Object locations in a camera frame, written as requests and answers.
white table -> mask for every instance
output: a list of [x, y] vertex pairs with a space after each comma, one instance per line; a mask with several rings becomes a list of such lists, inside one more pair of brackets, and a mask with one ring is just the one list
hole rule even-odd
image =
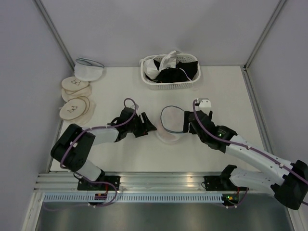
[[[146, 112], [152, 123], [159, 119], [167, 105], [192, 111], [195, 98], [207, 97], [212, 103], [213, 121], [237, 131], [256, 147], [263, 148], [252, 106], [239, 66], [203, 66], [198, 89], [149, 90], [141, 81], [139, 67], [109, 67], [104, 76], [92, 82], [96, 109], [85, 127], [106, 125], [119, 116], [123, 100], [133, 98], [139, 105], [137, 113]], [[61, 134], [69, 126], [64, 122]], [[92, 147], [88, 159], [104, 171], [125, 172], [205, 172], [222, 171], [228, 164], [256, 170], [230, 155], [210, 149], [196, 135], [186, 134], [176, 144], [161, 142], [153, 132], [135, 138], [132, 133], [117, 143]], [[64, 171], [53, 160], [51, 171]]]

ventilation grille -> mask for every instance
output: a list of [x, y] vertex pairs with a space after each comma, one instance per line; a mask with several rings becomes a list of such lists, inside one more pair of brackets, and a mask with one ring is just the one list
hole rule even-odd
[[[106, 202], [111, 201], [114, 193], [108, 193]], [[223, 203], [222, 194], [192, 193], [118, 193], [115, 202], [139, 203]], [[101, 202], [95, 200], [94, 193], [46, 193], [44, 202]]]

white cloth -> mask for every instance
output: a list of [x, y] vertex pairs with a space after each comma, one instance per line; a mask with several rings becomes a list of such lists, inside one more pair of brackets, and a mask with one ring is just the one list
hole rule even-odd
[[104, 65], [92, 59], [78, 58], [75, 64], [75, 77], [82, 81], [98, 80], [104, 70]]
[[155, 79], [164, 69], [167, 69], [169, 67], [175, 68], [177, 64], [177, 51], [171, 51], [169, 54], [166, 54], [160, 62], [160, 66], [158, 69], [155, 66], [154, 58], [146, 60], [143, 63], [143, 71], [150, 79]]

basket rim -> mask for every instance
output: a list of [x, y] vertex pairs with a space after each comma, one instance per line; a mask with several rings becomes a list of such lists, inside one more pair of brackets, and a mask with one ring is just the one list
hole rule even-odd
[[[195, 83], [196, 81], [198, 81], [200, 79], [200, 76], [201, 76], [201, 68], [200, 68], [200, 65], [199, 65], [199, 62], [198, 62], [198, 77], [195, 79], [195, 80], [192, 80], [192, 81], [186, 81], [186, 82], [177, 82], [177, 83], [150, 83], [148, 81], [146, 81], [146, 79], [144, 78], [143, 76], [143, 63], [149, 59], [152, 59], [156, 56], [164, 56], [166, 54], [159, 54], [159, 55], [149, 55], [147, 57], [145, 57], [144, 59], [141, 59], [140, 60], [140, 73], [141, 73], [141, 79], [143, 80], [143, 82], [145, 82], [146, 84], [148, 85], [154, 85], [154, 86], [162, 86], [162, 85], [179, 85], [179, 84], [183, 84], [183, 83], [186, 83], [186, 84], [193, 84]], [[185, 56], [190, 56], [192, 58], [194, 58], [196, 61], [198, 61], [198, 59], [192, 55], [192, 54], [187, 54], [187, 53], [179, 53], [177, 54], [177, 56], [181, 56], [181, 55], [185, 55]]]

white plastic basket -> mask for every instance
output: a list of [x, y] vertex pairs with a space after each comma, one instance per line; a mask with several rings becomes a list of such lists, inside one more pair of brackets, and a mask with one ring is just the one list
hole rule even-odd
[[[143, 63], [146, 60], [154, 58], [156, 55], [151, 55], [148, 56], [142, 60], [140, 60], [140, 71], [141, 71], [141, 78], [143, 82], [145, 82], [146, 86], [151, 89], [151, 90], [172, 90], [172, 89], [185, 89], [185, 88], [191, 88], [195, 82], [197, 82], [200, 79], [201, 76], [201, 71], [200, 71], [200, 65], [198, 63], [198, 71], [196, 75], [193, 77], [192, 81], [187, 81], [187, 82], [178, 82], [178, 83], [154, 83], [150, 80], [148, 80], [145, 76], [145, 72], [143, 71]], [[156, 56], [154, 59], [156, 61], [161, 62], [165, 54], [161, 54]], [[195, 62], [198, 61], [197, 58], [191, 54], [184, 54], [184, 53], [179, 53], [177, 54], [177, 63], [179, 62], [182, 63], [190, 63], [190, 62]]]

